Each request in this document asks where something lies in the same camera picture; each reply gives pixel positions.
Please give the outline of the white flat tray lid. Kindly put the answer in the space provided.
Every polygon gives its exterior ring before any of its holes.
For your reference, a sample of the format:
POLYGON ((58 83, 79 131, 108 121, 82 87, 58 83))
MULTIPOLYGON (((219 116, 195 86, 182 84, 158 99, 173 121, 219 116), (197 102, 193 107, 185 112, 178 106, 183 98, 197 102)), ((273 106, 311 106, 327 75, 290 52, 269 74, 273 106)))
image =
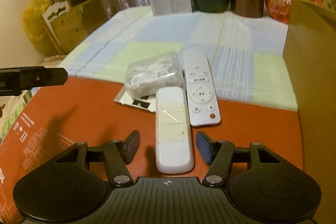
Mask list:
POLYGON ((133 99, 127 93, 125 87, 122 87, 114 98, 114 102, 119 103, 127 107, 135 107, 140 110, 149 111, 155 113, 155 96, 145 96, 141 98, 133 99))

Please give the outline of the clear box of floss picks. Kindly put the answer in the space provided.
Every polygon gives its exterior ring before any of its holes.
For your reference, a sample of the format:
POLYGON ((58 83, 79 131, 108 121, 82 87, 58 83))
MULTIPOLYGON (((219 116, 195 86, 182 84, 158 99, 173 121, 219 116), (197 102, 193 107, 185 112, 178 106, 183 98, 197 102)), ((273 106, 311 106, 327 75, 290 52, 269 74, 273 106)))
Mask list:
POLYGON ((133 62, 127 66, 124 87, 131 98, 154 95, 160 88, 183 86, 183 73, 175 51, 133 62))

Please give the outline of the yellow plastic bag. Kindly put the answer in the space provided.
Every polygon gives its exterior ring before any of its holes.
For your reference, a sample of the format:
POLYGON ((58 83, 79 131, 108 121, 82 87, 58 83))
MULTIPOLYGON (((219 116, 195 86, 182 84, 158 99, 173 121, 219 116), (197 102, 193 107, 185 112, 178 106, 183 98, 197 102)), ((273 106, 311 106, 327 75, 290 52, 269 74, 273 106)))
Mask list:
POLYGON ((57 53, 41 20, 42 14, 52 4, 52 0, 30 0, 22 14, 22 24, 26 36, 33 47, 44 57, 54 56, 57 53))

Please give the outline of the cardboard boxes on floor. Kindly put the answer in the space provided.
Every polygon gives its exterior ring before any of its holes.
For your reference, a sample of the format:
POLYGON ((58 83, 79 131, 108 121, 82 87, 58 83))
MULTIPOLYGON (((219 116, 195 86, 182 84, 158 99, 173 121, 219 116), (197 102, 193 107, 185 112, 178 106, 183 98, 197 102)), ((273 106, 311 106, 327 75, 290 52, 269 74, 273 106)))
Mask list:
POLYGON ((67 55, 108 20, 101 0, 71 7, 56 2, 41 15, 43 28, 59 55, 67 55))

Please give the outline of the open cardboard box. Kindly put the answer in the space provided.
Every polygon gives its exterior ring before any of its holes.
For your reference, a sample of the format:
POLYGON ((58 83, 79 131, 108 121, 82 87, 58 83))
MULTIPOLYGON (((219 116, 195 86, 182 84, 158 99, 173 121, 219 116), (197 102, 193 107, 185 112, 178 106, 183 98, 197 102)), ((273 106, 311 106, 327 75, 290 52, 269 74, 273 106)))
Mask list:
POLYGON ((303 168, 319 184, 318 223, 335 223, 335 12, 293 0, 283 58, 303 137, 303 168))

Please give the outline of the white remote with buttons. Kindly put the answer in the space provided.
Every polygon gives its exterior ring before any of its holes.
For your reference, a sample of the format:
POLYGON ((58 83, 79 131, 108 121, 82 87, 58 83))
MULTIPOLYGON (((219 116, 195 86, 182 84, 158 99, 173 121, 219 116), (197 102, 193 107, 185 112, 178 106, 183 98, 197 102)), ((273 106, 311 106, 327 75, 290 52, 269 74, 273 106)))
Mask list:
POLYGON ((183 51, 187 104, 193 127, 215 125, 221 114, 206 53, 201 48, 183 51))

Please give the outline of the white plain remote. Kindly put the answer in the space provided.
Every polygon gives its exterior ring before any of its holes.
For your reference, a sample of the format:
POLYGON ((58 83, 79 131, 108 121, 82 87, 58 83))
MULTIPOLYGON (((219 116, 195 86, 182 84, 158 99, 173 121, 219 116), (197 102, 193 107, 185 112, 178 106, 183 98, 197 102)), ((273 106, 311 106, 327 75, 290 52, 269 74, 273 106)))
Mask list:
POLYGON ((155 95, 155 157, 164 174, 183 174, 194 167, 189 112, 184 90, 160 88, 155 95))

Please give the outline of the checkered pastel tablecloth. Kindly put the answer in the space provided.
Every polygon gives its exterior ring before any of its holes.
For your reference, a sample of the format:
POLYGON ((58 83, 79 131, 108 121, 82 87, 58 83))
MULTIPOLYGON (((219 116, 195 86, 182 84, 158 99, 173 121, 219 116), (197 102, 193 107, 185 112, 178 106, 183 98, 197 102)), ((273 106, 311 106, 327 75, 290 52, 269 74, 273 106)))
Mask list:
POLYGON ((150 7, 118 12, 61 63, 71 76, 123 83, 127 66, 165 52, 205 51, 221 99, 297 110, 282 58, 288 27, 268 16, 224 12, 154 16, 150 7))

